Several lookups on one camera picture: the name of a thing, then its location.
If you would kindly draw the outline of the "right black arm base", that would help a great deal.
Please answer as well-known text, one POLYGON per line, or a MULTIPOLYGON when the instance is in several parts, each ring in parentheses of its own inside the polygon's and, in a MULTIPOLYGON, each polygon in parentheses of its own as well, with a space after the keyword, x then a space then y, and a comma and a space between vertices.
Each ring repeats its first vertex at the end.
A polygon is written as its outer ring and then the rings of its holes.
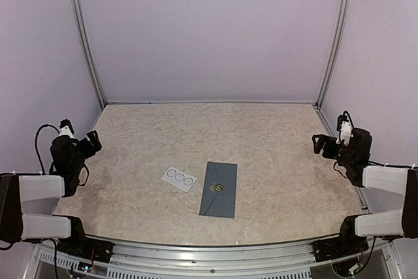
POLYGON ((341 224, 338 236, 313 243, 316 262, 338 259, 369 249, 367 237, 360 237, 355 233, 357 217, 358 215, 346 217, 341 224))

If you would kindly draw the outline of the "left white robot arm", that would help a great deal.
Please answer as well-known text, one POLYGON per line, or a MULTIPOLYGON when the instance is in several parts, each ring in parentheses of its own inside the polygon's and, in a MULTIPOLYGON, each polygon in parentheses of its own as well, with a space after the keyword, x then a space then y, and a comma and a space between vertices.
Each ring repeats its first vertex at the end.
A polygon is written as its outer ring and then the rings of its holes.
POLYGON ((102 148, 98 133, 93 130, 82 140, 61 134, 52 141, 50 153, 55 171, 51 174, 1 175, 1 241, 57 239, 76 255, 91 250, 91 241, 84 232, 80 218, 24 212, 24 204, 43 199, 72 197, 86 169, 86 160, 102 148))

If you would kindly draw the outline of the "dark blue envelope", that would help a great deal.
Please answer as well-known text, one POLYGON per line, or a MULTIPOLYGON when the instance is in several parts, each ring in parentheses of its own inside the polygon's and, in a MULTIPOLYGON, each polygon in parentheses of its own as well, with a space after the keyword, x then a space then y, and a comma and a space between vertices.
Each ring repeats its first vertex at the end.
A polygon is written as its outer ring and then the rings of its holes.
POLYGON ((207 163, 199 210, 200 216, 234 218, 237 170, 237 164, 212 161, 207 163))

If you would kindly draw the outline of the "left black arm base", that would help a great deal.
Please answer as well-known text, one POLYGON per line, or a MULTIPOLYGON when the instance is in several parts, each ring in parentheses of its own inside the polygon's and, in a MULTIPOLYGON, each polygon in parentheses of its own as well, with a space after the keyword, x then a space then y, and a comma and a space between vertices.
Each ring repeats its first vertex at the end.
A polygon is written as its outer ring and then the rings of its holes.
POLYGON ((114 243, 87 237, 80 218, 72 216, 66 216, 66 218, 71 223, 71 234, 68 238, 58 239, 57 250, 92 262, 109 263, 114 243))

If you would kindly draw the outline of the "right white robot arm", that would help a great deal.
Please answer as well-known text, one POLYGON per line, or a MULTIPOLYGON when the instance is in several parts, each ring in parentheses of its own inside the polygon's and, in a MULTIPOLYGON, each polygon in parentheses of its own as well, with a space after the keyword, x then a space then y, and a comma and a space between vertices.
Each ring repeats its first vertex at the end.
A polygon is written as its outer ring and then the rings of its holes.
POLYGON ((345 127, 338 137, 313 135, 313 150, 346 170, 343 175, 353 186, 401 195, 403 207, 397 210, 347 217, 334 250, 348 255, 365 237, 417 238, 417 167, 391 167, 370 162, 372 136, 365 130, 345 127))

